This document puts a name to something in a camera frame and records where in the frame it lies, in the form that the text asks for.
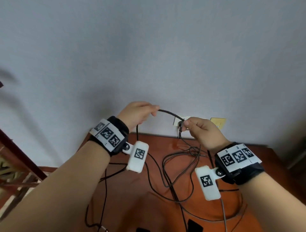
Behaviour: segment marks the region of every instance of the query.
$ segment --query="white wall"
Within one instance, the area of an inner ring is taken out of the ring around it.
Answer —
[[[146,100],[221,117],[284,158],[306,135],[306,2],[0,2],[1,129],[59,166],[100,118]],[[159,113],[140,131],[176,136]]]

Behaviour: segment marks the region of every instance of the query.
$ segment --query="wooden table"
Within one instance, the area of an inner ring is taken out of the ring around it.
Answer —
[[[167,154],[185,150],[188,146],[177,138],[159,137],[152,135],[139,135],[139,140],[148,143],[149,153],[157,160],[161,166],[162,159]],[[134,144],[136,135],[130,134],[129,142]],[[198,146],[198,142],[188,140],[191,145]],[[288,170],[282,165],[274,151],[270,148],[260,146],[249,146],[249,148],[263,161],[266,172],[271,175],[278,183],[289,190],[293,195],[306,203],[305,191],[290,176]],[[119,154],[111,158],[111,162],[127,163],[129,156]],[[179,156],[170,161],[167,166],[167,172],[173,180],[183,169],[192,161],[192,157]],[[158,168],[151,157],[147,156],[146,162],[149,166],[150,179],[154,188],[162,195],[172,198],[169,188],[163,186]],[[208,157],[201,157],[198,167],[209,165]],[[109,165],[107,175],[110,175],[123,166]],[[191,183],[189,179],[190,172],[185,173],[174,188],[179,199],[186,198],[191,192]],[[197,181],[195,173],[192,175],[194,181],[194,193],[192,197],[183,202],[182,205],[191,213],[211,220],[222,219],[222,208],[220,200],[206,201],[200,184]],[[219,180],[220,189],[235,189],[235,185],[230,185]],[[221,193],[225,205],[226,216],[234,215],[241,205],[241,196],[239,192]],[[105,183],[98,185],[93,197],[93,208],[90,207],[88,221],[98,223],[100,221],[101,211],[105,197]],[[192,219],[200,224],[203,231],[224,231],[223,222],[209,223],[194,218],[185,213],[186,220]],[[227,228],[230,232],[241,214],[237,217],[227,220]],[[182,214],[178,204],[167,201],[157,196],[150,188],[147,177],[146,167],[142,173],[137,174],[132,171],[124,171],[107,180],[107,201],[103,216],[103,226],[110,232],[130,231],[135,232],[136,228],[141,227],[150,231],[175,231],[185,232]],[[97,231],[97,228],[87,228],[84,224],[84,216],[81,218],[76,231]],[[247,208],[246,212],[235,229],[239,231],[262,231],[258,221]]]

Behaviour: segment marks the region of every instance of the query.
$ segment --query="person's left arm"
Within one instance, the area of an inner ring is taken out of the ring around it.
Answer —
[[[158,109],[148,102],[132,102],[117,118],[132,131]],[[85,211],[109,162],[108,152],[88,141],[16,206],[0,223],[0,231],[67,231]]]

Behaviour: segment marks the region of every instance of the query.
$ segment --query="qr code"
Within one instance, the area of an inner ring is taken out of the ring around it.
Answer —
[[[242,151],[243,151],[249,158],[251,158],[251,157],[254,156],[253,153],[252,153],[249,149],[247,149],[247,148],[242,148]]]
[[[106,139],[109,139],[112,134],[114,134],[114,132],[108,127],[102,130],[102,132],[100,133],[100,135],[102,135]]]
[[[247,160],[247,157],[242,153],[242,151],[237,151],[232,153],[234,156],[235,160],[237,160],[238,163]]]
[[[200,177],[203,187],[214,185],[209,175]]]
[[[113,137],[111,137],[111,139],[108,141],[113,147],[116,147],[117,144],[120,142],[120,139],[114,135]]]
[[[103,128],[105,126],[105,124],[104,123],[102,123],[102,122],[100,122],[94,129],[96,130],[96,131],[99,131],[101,128]]]
[[[141,149],[137,148],[134,157],[139,158],[139,159],[143,159],[144,158],[144,153],[145,153],[144,150],[141,150]]]
[[[225,164],[225,166],[229,166],[229,165],[235,163],[235,161],[230,156],[230,154],[226,154],[225,156],[222,156],[221,159],[222,159],[223,163]]]

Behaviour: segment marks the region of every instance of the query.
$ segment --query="wall outlet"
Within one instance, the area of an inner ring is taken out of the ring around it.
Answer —
[[[188,118],[190,118],[191,116],[180,116],[182,119],[187,120]],[[180,120],[177,117],[174,117],[174,122],[173,125],[174,126],[179,126],[178,123],[180,122]]]
[[[226,118],[211,118],[211,121],[221,130],[225,125]]]

